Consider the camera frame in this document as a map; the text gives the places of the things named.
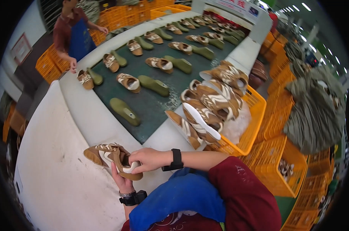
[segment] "person in red shirt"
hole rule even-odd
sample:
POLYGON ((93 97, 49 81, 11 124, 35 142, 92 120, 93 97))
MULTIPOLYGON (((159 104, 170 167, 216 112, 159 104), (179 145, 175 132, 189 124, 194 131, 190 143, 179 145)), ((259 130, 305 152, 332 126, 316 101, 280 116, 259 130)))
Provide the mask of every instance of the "person in red shirt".
MULTIPOLYGON (((134 161, 140 161, 142 165, 132 174, 149 172, 169 166, 173 162, 173 153, 143 148, 132 152, 129 162, 134 161)), ((281 215, 276 199, 240 159, 215 151, 182 151, 181 162, 184 167, 208 172, 209 182, 218 190, 225 205, 225 226, 196 212, 179 211, 155 222, 149 231, 280 230, 281 215)), ((135 191, 132 181, 120 176, 113 162, 111 169, 120 193, 135 191)), ((129 215, 138 205, 123 206, 126 222, 121 231, 130 231, 129 215)))
POLYGON ((268 13, 269 13, 269 17, 272 19, 272 28, 271 28, 271 32, 274 33, 276 31, 276 27, 278 24, 278 17, 277 15, 272 11, 271 8, 268 8, 268 13))
POLYGON ((60 58, 70 63, 76 73, 77 62, 96 48, 88 28, 108 33, 108 29, 90 22, 82 8, 76 8, 77 0, 59 0, 61 15, 54 25, 54 46, 60 58))

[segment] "conveyor belt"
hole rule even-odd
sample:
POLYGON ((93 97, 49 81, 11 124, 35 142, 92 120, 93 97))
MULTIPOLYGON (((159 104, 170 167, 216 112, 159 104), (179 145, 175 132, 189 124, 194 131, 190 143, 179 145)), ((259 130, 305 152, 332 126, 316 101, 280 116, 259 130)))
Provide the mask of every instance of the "conveyor belt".
MULTIPOLYGON (((202 35, 203 32, 211 32, 208 27, 200 26, 195 30, 190 29, 189 32, 184 32, 183 35, 176 35, 172 32, 162 28, 167 34, 173 36, 173 40, 164 40, 163 44, 154 44, 149 40, 147 42, 154 45, 153 50, 143 50, 142 56, 134 56, 127 46, 117 50, 118 54, 127 59, 127 66, 120 67, 116 73, 112 73, 105 67, 103 62, 99 62, 93 67, 93 71, 101 74, 104 82, 100 86, 95 86, 94 91, 112 112, 112 114, 119 120, 119 122, 138 140, 143 144, 154 131, 167 119, 165 110, 175 110, 180 104, 179 95, 185 90, 193 79, 201 80, 199 72, 209 70, 219 64, 219 61, 226 58, 227 55, 235 48, 229 42, 225 41, 224 49, 220 50, 212 45, 208 48, 214 51, 215 58, 210 61, 198 54, 186 55, 178 50, 168 47, 168 44, 173 41, 184 42, 192 44, 197 47, 202 47, 200 43, 191 42, 185 39, 187 35, 202 35), (158 68, 149 67, 145 63, 145 59, 149 57, 162 58, 165 55, 174 58, 184 58, 192 64, 192 73, 187 75, 179 69, 174 69, 172 74, 167 74, 158 68), (139 75, 147 75, 155 80, 164 82, 170 88, 170 96, 167 98, 161 97, 157 93, 141 87, 138 94, 131 93, 125 89, 120 83, 116 81, 116 76, 119 73, 130 74, 134 77, 139 75), (138 127, 130 125, 120 115, 115 113, 109 105, 112 98, 119 98, 125 101, 130 108, 138 114, 141 119, 141 125, 138 127)), ((106 127, 104 129, 114 129, 114 127, 106 127)))

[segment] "blue cloth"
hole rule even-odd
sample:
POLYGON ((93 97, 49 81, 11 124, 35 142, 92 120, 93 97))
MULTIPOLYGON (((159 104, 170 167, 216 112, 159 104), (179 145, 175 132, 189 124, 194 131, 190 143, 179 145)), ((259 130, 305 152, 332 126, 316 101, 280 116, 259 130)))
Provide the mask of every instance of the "blue cloth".
POLYGON ((81 19, 71 27, 71 41, 69 43, 68 55, 80 61, 88 53, 96 48, 84 21, 81 19))
POLYGON ((194 211, 217 222, 225 222, 226 207, 218 190, 203 171, 189 173, 189 168, 176 171, 129 215, 131 231, 145 231, 169 214, 194 211))

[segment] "red shirt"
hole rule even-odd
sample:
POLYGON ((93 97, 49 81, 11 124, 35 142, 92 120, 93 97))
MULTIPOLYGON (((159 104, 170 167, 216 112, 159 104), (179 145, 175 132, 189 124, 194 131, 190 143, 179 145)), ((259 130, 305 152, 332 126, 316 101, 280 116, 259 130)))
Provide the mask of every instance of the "red shirt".
MULTIPOLYGON (((227 231, 279 231, 281 215, 276 199, 251 170, 236 157, 228 157, 209 170, 209 180, 226 206, 227 231)), ((218 222, 194 212, 172 213, 149 231, 222 231, 218 222)), ((122 231, 129 231, 129 221, 122 231)))
POLYGON ((272 28, 271 32, 273 33, 276 30, 277 24, 278 24, 278 17, 275 13, 271 12, 269 13, 269 17, 272 19, 272 28))
POLYGON ((82 8, 74 8, 72 10, 73 18, 58 17, 57 22, 54 25, 53 40, 55 49, 61 52, 68 52, 69 44, 71 41, 71 27, 76 25, 80 19, 85 23, 88 22, 88 18, 82 8))

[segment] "wristwatch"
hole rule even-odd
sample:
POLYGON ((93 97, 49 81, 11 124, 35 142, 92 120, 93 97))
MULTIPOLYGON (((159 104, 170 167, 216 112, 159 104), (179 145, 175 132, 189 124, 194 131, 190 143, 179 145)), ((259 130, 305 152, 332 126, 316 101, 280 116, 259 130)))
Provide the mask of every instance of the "wristwatch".
POLYGON ((126 206, 134 206, 140 204, 148 194, 144 190, 140 190, 139 192, 133 191, 131 193, 121 193, 119 192, 119 196, 121 197, 119 201, 126 206))
POLYGON ((177 169, 182 169, 183 168, 183 163, 181 160, 181 150, 179 149, 172 149, 171 150, 173 153, 173 162, 171 163, 170 166, 164 166, 162 167, 162 171, 170 171, 170 170, 177 170, 177 169))

